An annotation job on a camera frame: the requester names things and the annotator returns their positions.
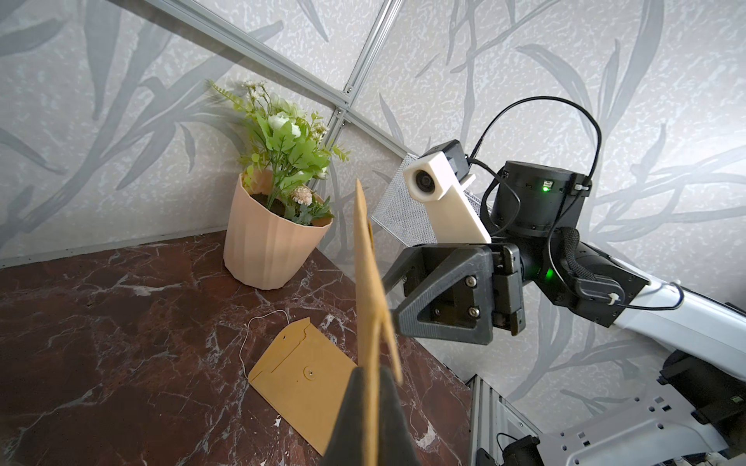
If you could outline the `kraft file bag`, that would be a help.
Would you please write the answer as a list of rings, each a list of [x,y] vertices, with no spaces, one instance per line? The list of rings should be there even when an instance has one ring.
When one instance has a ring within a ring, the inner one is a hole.
[[[277,335],[248,380],[311,447],[324,454],[356,368],[348,355],[305,318]]]
[[[394,323],[385,288],[375,259],[372,229],[368,220],[363,186],[356,182],[355,282],[357,302],[357,356],[363,369],[363,463],[376,465],[379,450],[380,345],[385,342],[392,358],[396,384],[403,380]]]

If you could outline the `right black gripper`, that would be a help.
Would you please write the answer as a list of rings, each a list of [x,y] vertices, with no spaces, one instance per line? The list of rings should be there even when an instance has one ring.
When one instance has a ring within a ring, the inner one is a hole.
[[[505,162],[480,219],[506,243],[405,249],[383,278],[386,292],[403,285],[404,299],[392,309],[396,332],[477,345],[491,343],[495,328],[516,336],[526,327],[529,282],[552,304],[612,326],[649,281],[581,241],[576,225],[592,184],[565,169]]]

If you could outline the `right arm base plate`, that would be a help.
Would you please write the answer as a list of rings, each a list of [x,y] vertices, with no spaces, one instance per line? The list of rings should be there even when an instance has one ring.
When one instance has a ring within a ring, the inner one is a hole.
[[[542,432],[482,378],[468,385],[472,465],[662,465],[745,450],[740,394],[697,409],[674,386],[654,383],[583,423]]]

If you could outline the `peach flower pot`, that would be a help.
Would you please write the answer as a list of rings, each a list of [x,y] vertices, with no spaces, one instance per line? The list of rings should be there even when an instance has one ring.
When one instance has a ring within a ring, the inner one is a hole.
[[[230,209],[223,262],[239,282],[256,289],[283,287],[301,268],[329,231],[333,220],[303,226],[280,217],[252,198],[268,194],[271,174],[254,174],[248,188],[237,182]]]

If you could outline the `green artificial plant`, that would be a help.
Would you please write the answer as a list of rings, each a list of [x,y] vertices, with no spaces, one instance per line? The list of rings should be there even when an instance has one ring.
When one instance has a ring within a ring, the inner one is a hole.
[[[349,151],[326,143],[328,127],[316,112],[270,92],[262,82],[237,83],[233,90],[209,83],[230,104],[248,131],[249,149],[240,157],[241,186],[271,213],[301,226],[333,219],[331,200],[310,182],[328,177],[334,159]]]

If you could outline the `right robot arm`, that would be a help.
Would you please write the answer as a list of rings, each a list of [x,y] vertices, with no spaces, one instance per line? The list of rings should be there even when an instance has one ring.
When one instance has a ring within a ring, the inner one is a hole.
[[[435,242],[407,248],[384,277],[385,289],[404,289],[396,331],[489,345],[495,330],[524,330],[524,288],[534,283],[588,322],[672,348],[662,381],[692,404],[696,421],[734,442],[745,416],[744,314],[583,243],[576,223],[591,175],[509,161],[489,187],[495,206],[479,208],[464,193],[468,176],[443,153],[402,172]]]

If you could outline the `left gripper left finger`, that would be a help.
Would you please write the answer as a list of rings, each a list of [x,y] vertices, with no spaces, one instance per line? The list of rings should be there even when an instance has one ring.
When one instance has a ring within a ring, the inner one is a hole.
[[[353,370],[321,465],[363,465],[363,378],[362,368]]]

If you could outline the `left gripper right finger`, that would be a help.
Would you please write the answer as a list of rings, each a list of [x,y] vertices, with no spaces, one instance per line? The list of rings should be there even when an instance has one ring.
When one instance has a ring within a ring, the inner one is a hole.
[[[384,466],[420,465],[408,422],[398,396],[392,371],[380,368],[379,427],[377,464]]]

